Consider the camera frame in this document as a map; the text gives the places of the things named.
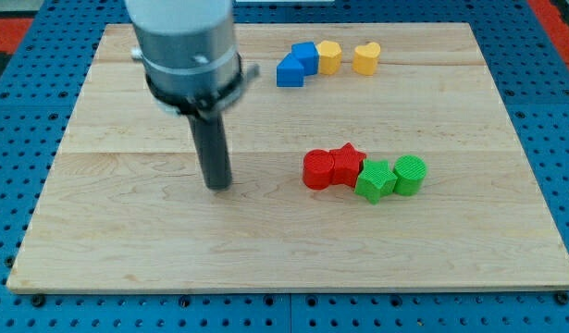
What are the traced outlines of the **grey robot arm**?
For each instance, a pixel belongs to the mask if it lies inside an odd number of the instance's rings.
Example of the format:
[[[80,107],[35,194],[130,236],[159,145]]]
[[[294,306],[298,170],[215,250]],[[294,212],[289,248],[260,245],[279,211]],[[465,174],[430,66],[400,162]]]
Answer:
[[[259,66],[242,67],[230,0],[126,0],[149,89],[210,120],[234,106]]]

